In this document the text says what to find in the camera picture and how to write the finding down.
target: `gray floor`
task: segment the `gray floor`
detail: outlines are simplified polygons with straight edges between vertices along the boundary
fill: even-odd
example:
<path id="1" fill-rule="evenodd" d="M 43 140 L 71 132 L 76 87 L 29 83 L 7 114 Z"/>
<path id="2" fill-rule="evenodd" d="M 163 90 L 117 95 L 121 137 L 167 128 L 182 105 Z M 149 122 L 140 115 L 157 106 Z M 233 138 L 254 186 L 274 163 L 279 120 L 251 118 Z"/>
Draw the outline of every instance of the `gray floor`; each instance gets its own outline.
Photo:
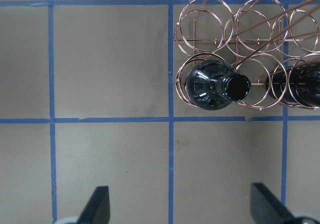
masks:
<path id="1" fill-rule="evenodd" d="M 250 224 L 252 182 L 320 219 L 319 111 L 171 99 L 187 57 L 155 2 L 0 0 L 0 223 L 77 216 L 108 185 L 111 224 Z"/>

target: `vertical blue tape strip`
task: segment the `vertical blue tape strip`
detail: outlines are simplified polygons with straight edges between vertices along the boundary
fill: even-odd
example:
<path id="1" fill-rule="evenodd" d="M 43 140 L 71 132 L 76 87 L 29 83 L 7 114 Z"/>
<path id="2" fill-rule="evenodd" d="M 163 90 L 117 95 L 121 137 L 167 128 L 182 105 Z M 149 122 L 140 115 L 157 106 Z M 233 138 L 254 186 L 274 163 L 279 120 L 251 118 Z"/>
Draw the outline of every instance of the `vertical blue tape strip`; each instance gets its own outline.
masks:
<path id="1" fill-rule="evenodd" d="M 57 184 L 56 184 L 56 124 L 55 124 L 55 76 L 54 76 L 54 6 L 48 5 L 48 53 L 49 53 L 49 109 L 50 109 L 50 156 L 51 156 L 51 204 L 52 223 L 57 220 Z"/>
<path id="2" fill-rule="evenodd" d="M 289 0 L 283 0 L 284 8 L 289 8 Z M 285 42 L 283 44 L 283 52 L 289 53 L 289 44 Z M 288 108 L 283 108 L 283 120 L 282 120 L 282 167 L 281 167 L 281 202 L 286 204 L 286 189 L 287 189 L 287 150 L 288 150 Z"/>
<path id="3" fill-rule="evenodd" d="M 168 7 L 168 110 L 169 110 L 169 192 L 168 192 L 168 223 L 174 224 L 174 47 L 173 24 L 174 3 L 169 0 Z"/>

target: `dark glass bottle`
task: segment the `dark glass bottle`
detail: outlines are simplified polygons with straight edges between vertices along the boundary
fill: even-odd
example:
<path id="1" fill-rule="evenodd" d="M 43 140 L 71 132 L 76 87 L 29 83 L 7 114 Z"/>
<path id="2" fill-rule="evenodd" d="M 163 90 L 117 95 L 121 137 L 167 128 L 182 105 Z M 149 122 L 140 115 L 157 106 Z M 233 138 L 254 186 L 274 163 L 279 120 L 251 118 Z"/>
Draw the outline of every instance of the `dark glass bottle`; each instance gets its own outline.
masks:
<path id="1" fill-rule="evenodd" d="M 186 78 L 186 91 L 193 104 L 205 110 L 218 110 L 233 101 L 244 99 L 251 83 L 233 72 L 222 60 L 205 60 L 196 65 Z"/>
<path id="2" fill-rule="evenodd" d="M 320 107 L 320 61 L 300 65 L 292 69 L 289 85 L 293 96 L 289 89 L 286 90 L 283 98 L 285 101 L 297 103 L 296 100 L 305 106 Z M 272 98 L 279 98 L 286 86 L 286 77 L 284 71 L 273 75 L 272 79 L 273 91 L 269 91 Z"/>

